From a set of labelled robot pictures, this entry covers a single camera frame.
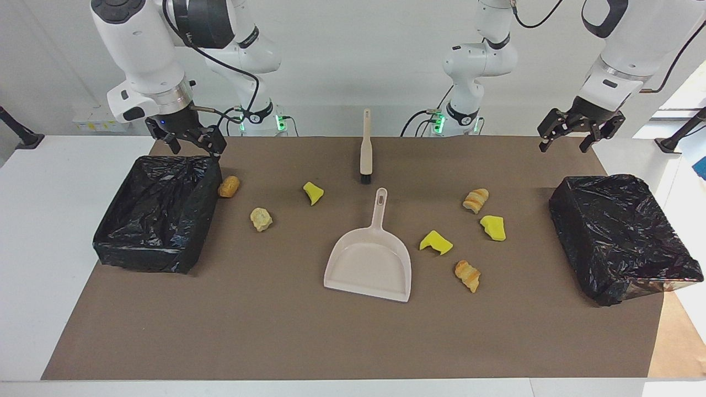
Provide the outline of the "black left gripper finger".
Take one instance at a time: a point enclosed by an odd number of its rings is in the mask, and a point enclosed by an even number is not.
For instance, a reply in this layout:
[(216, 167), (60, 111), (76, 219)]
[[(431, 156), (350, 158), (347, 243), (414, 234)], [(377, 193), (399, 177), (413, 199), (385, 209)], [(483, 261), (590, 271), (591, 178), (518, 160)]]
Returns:
[(625, 116), (613, 116), (610, 120), (605, 121), (602, 126), (599, 126), (597, 121), (590, 120), (588, 123), (589, 134), (580, 143), (579, 148), (583, 153), (587, 153), (593, 143), (597, 143), (602, 139), (611, 139), (616, 134), (616, 131), (625, 122)]
[(539, 150), (545, 153), (555, 139), (572, 133), (576, 123), (577, 113), (574, 111), (550, 110), (538, 126), (538, 133), (542, 139)]

